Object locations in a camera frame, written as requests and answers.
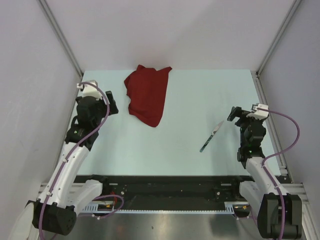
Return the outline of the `red cloth napkin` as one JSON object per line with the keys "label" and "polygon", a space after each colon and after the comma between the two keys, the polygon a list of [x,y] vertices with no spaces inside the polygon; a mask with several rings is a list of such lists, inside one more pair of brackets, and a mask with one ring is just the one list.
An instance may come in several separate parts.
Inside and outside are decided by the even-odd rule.
{"label": "red cloth napkin", "polygon": [[170,66],[156,70],[140,64],[124,80],[130,99],[129,114],[152,128],[159,125],[163,116],[171,70]]}

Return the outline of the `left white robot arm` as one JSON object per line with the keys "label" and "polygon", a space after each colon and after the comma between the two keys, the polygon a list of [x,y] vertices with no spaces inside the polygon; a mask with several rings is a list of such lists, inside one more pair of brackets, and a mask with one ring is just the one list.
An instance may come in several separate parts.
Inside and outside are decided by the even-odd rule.
{"label": "left white robot arm", "polygon": [[45,189],[33,202],[32,224],[39,230],[41,240],[45,238],[44,232],[68,235],[91,201],[105,200],[111,193],[107,184],[95,179],[87,180],[78,191],[70,193],[80,166],[99,136],[100,127],[108,116],[119,112],[111,91],[100,97],[94,93],[84,94],[75,100],[76,115],[66,133],[58,164]]}

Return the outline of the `knife with dark handle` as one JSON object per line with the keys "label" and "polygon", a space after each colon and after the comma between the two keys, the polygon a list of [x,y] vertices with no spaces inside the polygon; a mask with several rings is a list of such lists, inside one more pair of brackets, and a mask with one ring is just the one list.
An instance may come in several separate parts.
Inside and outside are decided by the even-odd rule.
{"label": "knife with dark handle", "polygon": [[223,125],[224,121],[222,120],[221,122],[218,123],[218,125],[213,129],[213,131],[211,132],[210,136],[208,137],[208,139],[206,140],[206,142],[203,144],[203,146],[201,147],[201,149],[199,150],[200,153],[202,153],[204,151],[204,149],[207,147],[207,145],[209,144],[209,142],[212,140],[212,138],[214,137],[214,135],[217,133],[217,131],[221,128],[221,126]]}

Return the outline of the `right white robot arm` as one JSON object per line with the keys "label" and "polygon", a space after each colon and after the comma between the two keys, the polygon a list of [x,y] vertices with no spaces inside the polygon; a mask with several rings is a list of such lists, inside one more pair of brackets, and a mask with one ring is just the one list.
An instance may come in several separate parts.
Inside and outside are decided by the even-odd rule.
{"label": "right white robot arm", "polygon": [[302,200],[290,193],[271,173],[261,143],[266,135],[264,121],[272,113],[267,105],[254,104],[250,111],[232,107],[227,120],[237,118],[240,128],[240,147],[237,160],[250,173],[252,180],[237,183],[230,188],[231,196],[246,199],[256,216],[262,238],[273,240],[297,240],[302,236]]}

